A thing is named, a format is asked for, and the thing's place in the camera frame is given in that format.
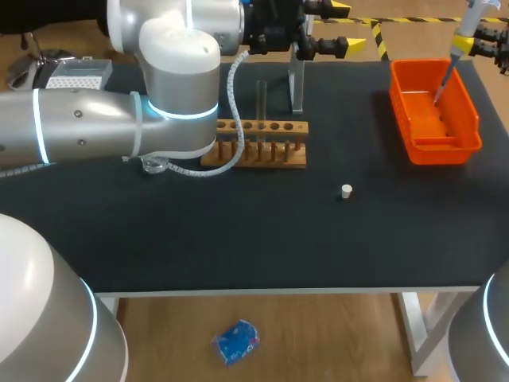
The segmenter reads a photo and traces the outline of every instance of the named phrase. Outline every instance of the table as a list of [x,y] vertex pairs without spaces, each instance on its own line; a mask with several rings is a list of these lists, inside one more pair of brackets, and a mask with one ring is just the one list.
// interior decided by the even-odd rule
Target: table
[[[269,118],[309,121],[306,170],[190,179],[147,177],[119,158],[61,164],[2,181],[0,212],[38,230],[104,297],[399,292],[414,372],[426,375],[461,292],[488,279],[509,248],[507,133],[472,64],[458,69],[484,141],[466,166],[409,163],[387,62],[307,65],[298,117],[287,66],[246,64],[235,90],[241,116],[254,118],[255,83],[266,80]],[[129,65],[107,88],[144,90]],[[352,199],[338,202],[345,183]],[[417,295],[402,293],[416,290],[448,294],[422,317]]]

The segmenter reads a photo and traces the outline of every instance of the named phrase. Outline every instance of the orange plastic tray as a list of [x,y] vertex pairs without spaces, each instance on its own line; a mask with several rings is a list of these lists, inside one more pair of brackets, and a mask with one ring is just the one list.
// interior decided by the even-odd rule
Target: orange plastic tray
[[465,163],[483,145],[479,116],[456,69],[433,105],[448,65],[449,60],[397,60],[390,65],[390,101],[406,152],[416,165]]

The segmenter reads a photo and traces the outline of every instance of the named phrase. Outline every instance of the pipette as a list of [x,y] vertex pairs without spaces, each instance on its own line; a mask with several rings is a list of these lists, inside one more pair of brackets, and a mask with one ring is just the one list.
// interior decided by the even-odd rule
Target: pipette
[[462,37],[473,37],[476,32],[477,26],[480,23],[481,18],[483,17],[484,10],[487,6],[494,6],[498,10],[500,10],[500,1],[499,0],[467,0],[468,9],[465,13],[463,19],[461,20],[460,26],[454,33],[455,37],[453,39],[453,47],[451,48],[451,63],[445,72],[444,79],[442,80],[440,87],[437,90],[437,94],[435,95],[435,100],[433,104],[437,106],[437,102],[444,91],[451,74],[453,74],[454,67],[457,62],[460,60],[461,56],[465,54],[465,51],[460,48],[458,44],[455,42],[460,40]]

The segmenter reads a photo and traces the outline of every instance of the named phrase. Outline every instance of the blue plastic bag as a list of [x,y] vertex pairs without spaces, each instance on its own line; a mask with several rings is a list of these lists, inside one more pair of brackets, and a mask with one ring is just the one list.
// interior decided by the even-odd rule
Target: blue plastic bag
[[216,348],[226,366],[244,358],[259,343],[258,331],[244,320],[240,320],[231,329],[212,339],[212,346]]

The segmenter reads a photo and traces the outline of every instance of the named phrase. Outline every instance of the wooden test tube rack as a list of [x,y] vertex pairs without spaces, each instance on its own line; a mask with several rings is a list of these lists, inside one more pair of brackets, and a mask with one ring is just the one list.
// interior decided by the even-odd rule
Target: wooden test tube rack
[[[258,126],[254,120],[243,120],[244,152],[236,167],[305,168],[305,140],[308,123],[300,121],[266,121]],[[257,142],[263,137],[265,142]],[[222,166],[237,149],[233,119],[218,119],[214,147],[201,157],[202,166]]]

